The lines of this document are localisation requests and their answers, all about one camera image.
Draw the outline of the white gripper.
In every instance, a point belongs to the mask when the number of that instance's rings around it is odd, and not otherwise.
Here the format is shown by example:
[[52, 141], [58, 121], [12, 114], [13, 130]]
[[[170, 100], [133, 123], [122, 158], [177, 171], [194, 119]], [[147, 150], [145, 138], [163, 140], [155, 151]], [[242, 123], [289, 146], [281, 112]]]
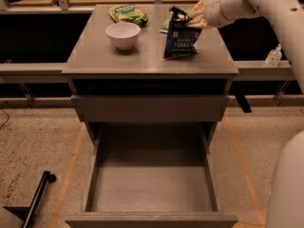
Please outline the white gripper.
[[202, 15], [204, 19], [199, 21], [191, 20], [187, 23], [189, 28], [194, 29], [209, 29], [211, 26], [215, 28], [223, 28], [232, 24], [223, 13], [221, 0], [199, 0], [198, 3], [191, 8], [189, 16], [196, 18]]

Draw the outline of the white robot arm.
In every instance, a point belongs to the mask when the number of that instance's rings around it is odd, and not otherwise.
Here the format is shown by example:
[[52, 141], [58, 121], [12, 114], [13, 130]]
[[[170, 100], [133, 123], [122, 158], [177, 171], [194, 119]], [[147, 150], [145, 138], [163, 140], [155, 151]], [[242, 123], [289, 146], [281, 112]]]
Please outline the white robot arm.
[[[298, 0], [200, 0], [189, 13], [194, 28], [222, 28], [240, 18], [265, 17], [304, 92], [304, 9]], [[282, 148], [265, 228], [304, 228], [304, 132]]]

